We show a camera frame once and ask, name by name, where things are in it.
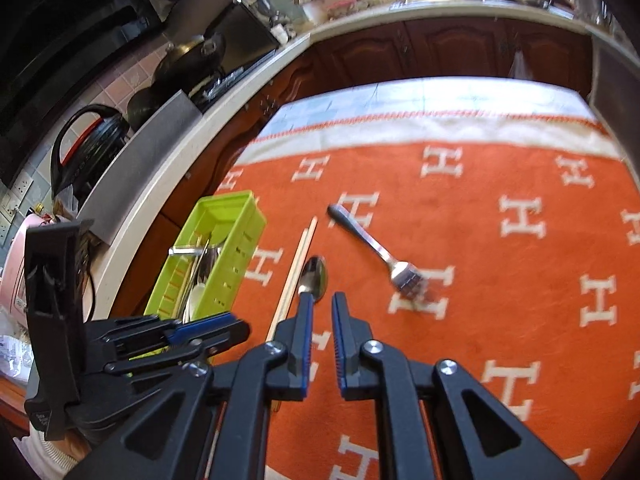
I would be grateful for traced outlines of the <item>white ceramic soup spoon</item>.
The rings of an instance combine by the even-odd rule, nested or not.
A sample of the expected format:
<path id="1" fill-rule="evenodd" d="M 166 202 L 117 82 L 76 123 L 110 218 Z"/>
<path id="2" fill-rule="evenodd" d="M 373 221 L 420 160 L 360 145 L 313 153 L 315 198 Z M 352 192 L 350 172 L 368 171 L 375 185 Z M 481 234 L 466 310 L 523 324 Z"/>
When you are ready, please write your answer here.
<path id="1" fill-rule="evenodd" d="M 189 295 L 186 297 L 186 306 L 183 310 L 182 322 L 189 323 L 196 319 L 195 311 L 198 308 L 198 305 L 201 302 L 202 296 L 204 294 L 205 284 L 198 283 L 194 285 Z"/>

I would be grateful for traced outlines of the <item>steel soup spoon handle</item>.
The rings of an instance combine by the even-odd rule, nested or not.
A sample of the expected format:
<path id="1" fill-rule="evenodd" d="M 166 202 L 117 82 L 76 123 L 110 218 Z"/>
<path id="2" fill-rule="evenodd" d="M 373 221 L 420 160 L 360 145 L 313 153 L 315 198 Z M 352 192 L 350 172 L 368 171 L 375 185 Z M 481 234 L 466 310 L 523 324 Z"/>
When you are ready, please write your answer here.
<path id="1" fill-rule="evenodd" d="M 189 296 L 195 285 L 205 283 L 208 280 L 222 248 L 224 248 L 224 242 L 213 245 L 206 243 L 204 246 L 175 246 L 168 249 L 168 255 L 171 257 L 186 257 L 194 260 L 188 284 L 182 293 L 184 298 Z"/>

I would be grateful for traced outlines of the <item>light bamboo chopstick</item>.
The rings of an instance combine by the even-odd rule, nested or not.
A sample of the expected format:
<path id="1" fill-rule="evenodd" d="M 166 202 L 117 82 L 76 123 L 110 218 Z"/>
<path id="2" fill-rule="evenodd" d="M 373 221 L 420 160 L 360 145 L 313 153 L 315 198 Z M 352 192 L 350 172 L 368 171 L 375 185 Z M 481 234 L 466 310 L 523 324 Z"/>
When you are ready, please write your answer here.
<path id="1" fill-rule="evenodd" d="M 306 246 L 305 246 L 304 251 L 303 251 L 302 261 L 299 263 L 299 266 L 298 266 L 299 272 L 298 272 L 298 275 L 297 275 L 297 278 L 296 278 L 296 283 L 294 285 L 293 297 L 294 297 L 294 294 L 295 294 L 295 292 L 297 290 L 296 284 L 298 283 L 298 280 L 299 280 L 299 277 L 300 277 L 300 272 L 302 272 L 303 265 L 304 265 L 304 263 L 305 263 L 305 261 L 307 259 L 307 255 L 308 255 L 308 252 L 309 252 L 309 248 L 310 248 L 312 239 L 314 238 L 314 231 L 316 230 L 317 224 L 318 224 L 318 218 L 314 217 L 314 218 L 311 219 L 311 222 L 309 223 L 309 226 L 306 227 L 306 229 L 309 229 L 309 234 L 308 234 L 308 238 L 306 240 Z"/>
<path id="2" fill-rule="evenodd" d="M 272 317 L 269 330 L 267 333 L 266 341 L 273 340 L 274 333 L 276 332 L 277 325 L 283 321 L 288 316 L 288 309 L 290 308 L 294 285 L 296 283 L 296 278 L 298 275 L 298 266 L 303 258 L 303 251 L 306 246 L 306 240 L 308 238 L 309 229 L 304 229 L 302 236 L 298 242 L 298 246 L 296 248 L 296 252 L 290 267 L 288 270 L 288 276 L 286 277 L 276 310 L 274 311 L 274 315 Z"/>

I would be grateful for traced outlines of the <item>large steel spoon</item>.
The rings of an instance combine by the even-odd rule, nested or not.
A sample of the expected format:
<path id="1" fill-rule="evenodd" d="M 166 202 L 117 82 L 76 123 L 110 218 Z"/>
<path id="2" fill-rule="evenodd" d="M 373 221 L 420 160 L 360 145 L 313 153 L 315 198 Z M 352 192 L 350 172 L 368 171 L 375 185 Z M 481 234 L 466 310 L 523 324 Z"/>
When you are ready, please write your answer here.
<path id="1" fill-rule="evenodd" d="M 329 275 L 326 262 L 319 255 L 311 256 L 303 265 L 297 286 L 297 293 L 309 294 L 316 304 L 328 288 Z"/>

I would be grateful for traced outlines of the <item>green plastic utensil tray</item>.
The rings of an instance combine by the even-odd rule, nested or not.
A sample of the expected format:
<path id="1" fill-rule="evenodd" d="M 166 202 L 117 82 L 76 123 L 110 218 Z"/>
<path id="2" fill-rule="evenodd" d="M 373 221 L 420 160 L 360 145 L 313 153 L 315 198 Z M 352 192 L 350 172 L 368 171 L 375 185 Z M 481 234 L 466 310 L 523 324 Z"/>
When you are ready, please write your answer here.
<path id="1" fill-rule="evenodd" d="M 231 310 L 244 273 L 267 224 L 255 196 L 241 191 L 198 200 L 175 240 L 177 247 L 204 246 L 224 242 L 195 311 L 195 320 Z M 194 260 L 167 257 L 145 306 L 146 315 L 162 320 L 181 318 L 186 298 L 182 293 Z"/>

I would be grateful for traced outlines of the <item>pink appliance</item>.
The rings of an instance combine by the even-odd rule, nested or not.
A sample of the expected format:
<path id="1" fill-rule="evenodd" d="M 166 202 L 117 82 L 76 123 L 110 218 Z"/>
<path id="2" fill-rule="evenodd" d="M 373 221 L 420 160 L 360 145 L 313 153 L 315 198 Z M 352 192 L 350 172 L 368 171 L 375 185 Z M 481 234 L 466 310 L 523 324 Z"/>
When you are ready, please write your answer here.
<path id="1" fill-rule="evenodd" d="M 1 305 L 14 320 L 23 327 L 27 327 L 26 321 L 26 289 L 24 278 L 24 255 L 26 233 L 29 228 L 44 226 L 51 222 L 51 217 L 45 214 L 29 214 L 18 229 L 11 243 L 6 264 L 3 267 L 1 277 Z"/>

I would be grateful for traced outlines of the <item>steel stove splash guard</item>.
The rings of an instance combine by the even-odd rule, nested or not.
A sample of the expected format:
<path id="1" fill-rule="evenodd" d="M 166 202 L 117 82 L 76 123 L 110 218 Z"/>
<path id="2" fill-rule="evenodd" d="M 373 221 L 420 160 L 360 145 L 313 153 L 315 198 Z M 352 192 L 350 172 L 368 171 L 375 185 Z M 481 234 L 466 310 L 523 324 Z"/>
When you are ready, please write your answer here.
<path id="1" fill-rule="evenodd" d="M 202 113 L 178 91 L 132 136 L 99 178 L 78 219 L 91 220 L 91 233 L 111 245 L 127 214 L 156 170 L 200 120 Z"/>

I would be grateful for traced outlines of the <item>black electric kettle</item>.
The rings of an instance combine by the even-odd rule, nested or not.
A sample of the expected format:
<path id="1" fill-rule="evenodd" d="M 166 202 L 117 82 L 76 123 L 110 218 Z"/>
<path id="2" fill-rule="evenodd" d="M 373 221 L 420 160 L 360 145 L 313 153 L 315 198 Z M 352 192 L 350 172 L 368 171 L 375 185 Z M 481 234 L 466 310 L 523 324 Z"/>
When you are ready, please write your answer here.
<path id="1" fill-rule="evenodd" d="M 60 148 L 66 132 L 85 114 L 95 114 L 96 120 L 79 136 L 64 158 Z M 115 107 L 89 104 L 73 114 L 64 124 L 52 146 L 50 160 L 51 192 L 58 196 L 69 186 L 73 196 L 83 203 L 103 176 L 108 166 L 127 143 L 130 125 Z"/>

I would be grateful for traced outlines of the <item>orange H-pattern towel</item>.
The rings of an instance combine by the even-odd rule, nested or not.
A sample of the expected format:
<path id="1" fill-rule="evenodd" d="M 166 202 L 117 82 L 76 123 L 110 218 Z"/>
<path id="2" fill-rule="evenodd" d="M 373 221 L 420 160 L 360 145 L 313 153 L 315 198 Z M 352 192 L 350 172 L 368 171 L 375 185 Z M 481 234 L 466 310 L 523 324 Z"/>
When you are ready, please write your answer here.
<path id="1" fill-rule="evenodd" d="M 457 361 L 584 479 L 639 420 L 639 192 L 591 119 L 392 113 L 276 122 L 221 183 L 266 216 L 235 312 L 261 341 L 300 234 L 331 292 L 410 359 Z M 422 304 L 326 212 L 427 278 Z"/>

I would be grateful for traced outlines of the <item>black wok pan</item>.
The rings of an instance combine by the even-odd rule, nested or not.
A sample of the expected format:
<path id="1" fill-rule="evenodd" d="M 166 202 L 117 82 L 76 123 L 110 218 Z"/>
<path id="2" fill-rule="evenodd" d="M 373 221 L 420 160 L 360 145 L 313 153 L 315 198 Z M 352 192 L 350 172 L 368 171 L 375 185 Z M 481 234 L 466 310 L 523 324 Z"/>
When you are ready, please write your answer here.
<path id="1" fill-rule="evenodd" d="M 226 54 L 224 36 L 195 36 L 185 44 L 172 44 L 154 70 L 154 84 L 183 84 L 221 66 Z"/>

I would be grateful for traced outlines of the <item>white plastic bag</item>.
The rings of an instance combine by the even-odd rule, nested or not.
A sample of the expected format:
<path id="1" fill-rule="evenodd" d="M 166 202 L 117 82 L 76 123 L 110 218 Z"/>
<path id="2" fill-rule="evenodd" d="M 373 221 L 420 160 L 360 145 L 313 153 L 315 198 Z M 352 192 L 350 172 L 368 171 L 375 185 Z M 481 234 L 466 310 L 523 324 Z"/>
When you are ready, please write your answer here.
<path id="1" fill-rule="evenodd" d="M 517 80 L 533 80 L 533 72 L 526 62 L 522 50 L 516 50 L 513 57 L 508 77 Z"/>

